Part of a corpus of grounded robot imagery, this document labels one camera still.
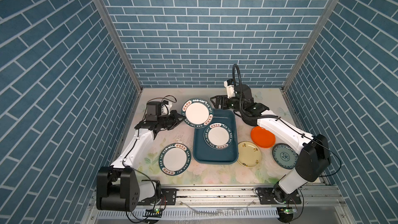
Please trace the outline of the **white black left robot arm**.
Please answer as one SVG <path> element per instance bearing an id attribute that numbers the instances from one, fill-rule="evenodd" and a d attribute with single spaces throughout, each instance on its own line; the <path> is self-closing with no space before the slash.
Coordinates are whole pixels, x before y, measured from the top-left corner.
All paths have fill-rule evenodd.
<path id="1" fill-rule="evenodd" d="M 108 167 L 101 167 L 96 178 L 96 207 L 103 211 L 132 212 L 146 199 L 161 198 L 159 180 L 138 181 L 139 163 L 154 143 L 157 134 L 184 122 L 185 116 L 172 110 L 167 115 L 148 115 L 135 126 L 135 134 L 120 156 Z"/>

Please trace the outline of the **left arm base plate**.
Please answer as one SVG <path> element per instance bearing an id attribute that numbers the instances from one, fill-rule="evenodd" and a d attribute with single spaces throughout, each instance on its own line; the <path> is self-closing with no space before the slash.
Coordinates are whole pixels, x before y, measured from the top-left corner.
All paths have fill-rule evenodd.
<path id="1" fill-rule="evenodd" d="M 138 205 L 161 205 L 172 206 L 176 203 L 177 189 L 176 188 L 162 188 L 159 197 L 147 198 L 138 203 Z"/>

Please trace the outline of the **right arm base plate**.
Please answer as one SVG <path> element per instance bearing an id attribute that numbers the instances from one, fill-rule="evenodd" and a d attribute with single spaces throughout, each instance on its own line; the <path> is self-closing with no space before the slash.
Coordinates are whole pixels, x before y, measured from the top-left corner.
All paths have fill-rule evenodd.
<path id="1" fill-rule="evenodd" d="M 302 199 L 299 192 L 296 190 L 291 194 L 285 193 L 281 189 L 258 187 L 254 190 L 258 196 L 260 204 L 301 204 Z"/>

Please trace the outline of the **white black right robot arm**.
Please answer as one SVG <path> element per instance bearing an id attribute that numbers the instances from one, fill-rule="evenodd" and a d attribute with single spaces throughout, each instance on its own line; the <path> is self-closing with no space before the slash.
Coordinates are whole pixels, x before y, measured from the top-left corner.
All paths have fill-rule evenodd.
<path id="1" fill-rule="evenodd" d="M 257 103 L 247 85 L 225 81 L 225 95 L 211 97 L 216 109 L 237 111 L 244 123 L 259 126 L 281 140 L 274 145 L 274 160 L 289 172 L 273 189 L 276 202 L 285 203 L 308 182 L 314 182 L 330 165 L 330 150 L 325 136 L 312 135 L 282 120 L 267 106 Z"/>

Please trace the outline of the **green-rimmed white plate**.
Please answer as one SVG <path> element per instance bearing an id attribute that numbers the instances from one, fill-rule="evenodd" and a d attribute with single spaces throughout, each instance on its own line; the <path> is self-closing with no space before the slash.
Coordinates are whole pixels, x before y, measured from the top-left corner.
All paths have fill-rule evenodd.
<path id="1" fill-rule="evenodd" d="M 159 167 L 164 174 L 177 176 L 188 169 L 191 160 L 191 151 L 187 146 L 173 143 L 162 150 L 159 156 Z"/>
<path id="2" fill-rule="evenodd" d="M 185 123 L 192 128 L 204 128 L 214 117 L 214 111 L 208 101 L 202 98 L 189 99 L 181 109 Z"/>
<path id="3" fill-rule="evenodd" d="M 204 141 L 213 149 L 226 149 L 232 144 L 232 140 L 232 130 L 224 123 L 210 124 L 204 131 Z"/>

